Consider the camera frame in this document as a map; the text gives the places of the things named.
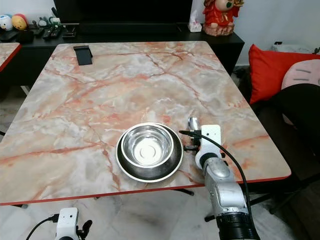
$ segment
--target black cable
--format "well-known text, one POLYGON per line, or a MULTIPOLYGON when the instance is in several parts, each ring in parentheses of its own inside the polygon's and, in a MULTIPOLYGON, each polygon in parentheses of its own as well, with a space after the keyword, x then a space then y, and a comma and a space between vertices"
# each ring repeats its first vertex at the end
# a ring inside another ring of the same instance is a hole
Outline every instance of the black cable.
POLYGON ((193 131, 184 131, 184 130, 181 130, 179 131, 179 133, 183 134, 183 135, 188 135, 190 137, 198 137, 198 138, 203 138, 207 141, 209 141, 210 143, 216 145, 218 148, 220 148, 225 154, 227 154, 229 156, 229 158, 231 158, 231 160, 234 162, 234 164, 236 165, 236 167, 238 168, 239 172, 240 172, 240 175, 241 175, 241 178, 242 178, 242 181, 243 181, 243 184, 244 184, 244 189, 245 189, 245 198, 246 198, 246 206, 248 208, 248 213, 249 213, 249 217, 250 217, 250 220, 251 220, 251 224, 252 226, 254 227, 254 230, 255 232, 257 232, 256 230, 256 227, 255 227, 255 223, 254 223, 254 218, 252 216, 252 211, 251 211, 251 204, 250 204, 250 195, 249 195, 249 188, 248 188, 248 183, 247 183, 247 180, 246 180, 246 176, 244 174, 244 171, 242 170, 240 164, 238 163, 238 161, 234 158, 234 156, 232 156, 232 154, 230 152, 228 152, 223 146, 221 146, 219 143, 215 142, 214 140, 212 140, 211 138, 207 137, 207 136, 204 136, 204 135, 201 135, 201 134, 198 134, 198 133, 195 133, 193 131))
POLYGON ((39 227, 41 224, 43 224, 47 221, 53 221, 54 223, 56 223, 56 222, 58 222, 58 219, 59 219, 59 214, 55 214, 51 217, 48 217, 48 218, 42 220, 41 222, 39 222, 37 225, 34 226, 34 228, 31 230, 31 232, 29 233, 29 235, 26 237, 25 240, 29 240, 29 238, 34 233, 34 231, 37 229, 37 227, 39 227))

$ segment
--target bowl rim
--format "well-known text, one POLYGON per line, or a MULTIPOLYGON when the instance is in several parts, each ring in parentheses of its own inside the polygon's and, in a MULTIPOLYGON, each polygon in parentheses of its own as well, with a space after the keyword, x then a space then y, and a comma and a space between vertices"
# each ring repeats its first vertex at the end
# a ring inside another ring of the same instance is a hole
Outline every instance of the bowl rim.
POLYGON ((171 134, 169 133, 168 130, 166 130, 163 126, 160 125, 160 123, 156 123, 156 122, 144 122, 144 123, 139 123, 139 124, 136 124, 132 127, 130 127, 127 131, 125 131, 123 133, 123 136, 122 137, 122 141, 121 141, 121 154, 124 156, 124 158, 132 165, 136 166, 136 167, 139 167, 139 168, 143 168, 143 169, 150 169, 150 168, 155 168, 155 167, 158 167, 162 164, 164 164, 166 161, 168 161, 168 159, 171 157, 173 151, 174 151, 174 139, 172 138, 171 134), (135 162, 133 162, 132 160, 130 160, 130 158, 126 155, 125 151, 124 151, 124 139, 126 138, 126 136, 128 135, 128 133, 138 127, 141 127, 141 126, 153 126, 153 127, 157 127, 157 128, 160 128, 161 130, 163 130, 165 133, 167 133, 167 135, 169 136, 170 138, 170 151, 169 151, 169 154, 168 156, 163 159, 161 162, 158 162, 157 164, 155 165, 140 165, 140 164, 137 164, 135 162))
POLYGON ((163 181, 163 180, 171 177, 171 176, 180 168, 180 166, 181 166, 181 164, 182 164, 182 161, 183 161, 183 158, 184 158, 184 146, 183 146, 182 141, 181 141, 180 137, 178 136, 178 134, 177 134, 175 131, 173 131, 170 127, 168 127, 168 126, 166 126, 166 125, 164 125, 164 124, 155 123, 155 122, 152 122, 152 123, 153 123, 153 124, 157 124, 157 125, 159 125, 159 126, 161 126, 161 127, 163 127, 163 128, 167 128, 167 129, 171 130, 171 131, 173 132, 173 134, 176 135, 176 137, 177 137, 177 139, 179 140, 179 143, 180 143, 180 144, 179 144, 179 147, 181 148, 181 156, 180 156, 179 163, 178 163, 178 165, 176 166, 176 168, 175 168, 174 170, 172 170, 168 175, 166 175, 166 176, 164 176, 164 177, 162 177, 162 178, 158 178, 158 179, 154 179, 154 180, 145 180, 145 179, 142 179, 142 178, 137 178, 137 177, 135 177, 135 176, 132 176, 130 173, 128 173, 128 172, 122 167, 122 165, 121 165, 121 163, 120 163, 120 161, 119 161, 119 158, 118 158, 118 151, 117 151, 117 149, 118 149, 118 146, 119 146, 119 144, 120 144, 120 141, 123 139, 123 136, 124 136, 125 133, 126 133, 126 132, 124 132, 124 133, 121 135, 121 137, 119 138, 119 140, 117 141, 116 146, 115 146, 115 159, 116 159, 116 162, 118 163, 119 168, 122 170, 122 172, 123 172, 124 174, 126 174, 129 178, 131 178, 131 179, 133 179, 133 180, 136 180, 136 181, 138 181, 138 182, 142 182, 142 183, 157 183, 157 182, 161 182, 161 181, 163 181))

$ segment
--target toy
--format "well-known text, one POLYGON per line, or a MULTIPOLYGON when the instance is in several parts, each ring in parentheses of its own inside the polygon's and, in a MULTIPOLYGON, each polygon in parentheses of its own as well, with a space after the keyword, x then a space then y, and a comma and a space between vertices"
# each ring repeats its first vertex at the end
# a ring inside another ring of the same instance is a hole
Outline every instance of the toy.
POLYGON ((49 25, 49 20, 45 16, 39 17, 38 24, 40 27, 47 27, 49 25))
POLYGON ((12 26, 11 16, 4 14, 0 16, 0 27, 6 31, 12 30, 14 27, 12 26))
POLYGON ((234 31, 233 17, 238 17, 243 0, 205 0, 203 30, 212 36, 226 36, 234 31))
POLYGON ((12 25, 18 30, 25 30, 28 27, 26 17, 20 13, 12 16, 12 25))

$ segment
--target red pillow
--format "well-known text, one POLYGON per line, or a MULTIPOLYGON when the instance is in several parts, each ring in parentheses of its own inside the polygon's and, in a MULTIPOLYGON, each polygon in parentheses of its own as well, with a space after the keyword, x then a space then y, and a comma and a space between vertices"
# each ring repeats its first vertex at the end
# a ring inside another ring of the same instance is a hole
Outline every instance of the red pillow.
POLYGON ((320 55, 263 51, 253 44, 249 50, 252 82, 250 104, 268 100, 280 92, 289 68, 295 63, 312 59, 320 59, 320 55))

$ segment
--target stainless steel bowl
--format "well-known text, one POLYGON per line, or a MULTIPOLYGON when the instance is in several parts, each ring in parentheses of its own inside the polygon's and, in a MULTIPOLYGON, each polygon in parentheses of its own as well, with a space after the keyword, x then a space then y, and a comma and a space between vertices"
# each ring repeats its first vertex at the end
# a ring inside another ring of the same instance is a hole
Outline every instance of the stainless steel bowl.
POLYGON ((182 142, 172 129, 159 123, 152 124, 157 124, 158 126, 163 127, 169 132, 173 140, 172 154, 164 163, 153 167, 144 167, 131 164, 124 157, 121 149, 122 140, 127 132, 121 136, 115 148, 115 157, 120 169, 130 178, 144 183, 155 183, 169 178, 180 167, 184 155, 182 142))
POLYGON ((155 123, 141 123, 129 128, 121 141, 125 159, 140 168, 154 168, 165 163, 174 150, 170 133, 155 123))

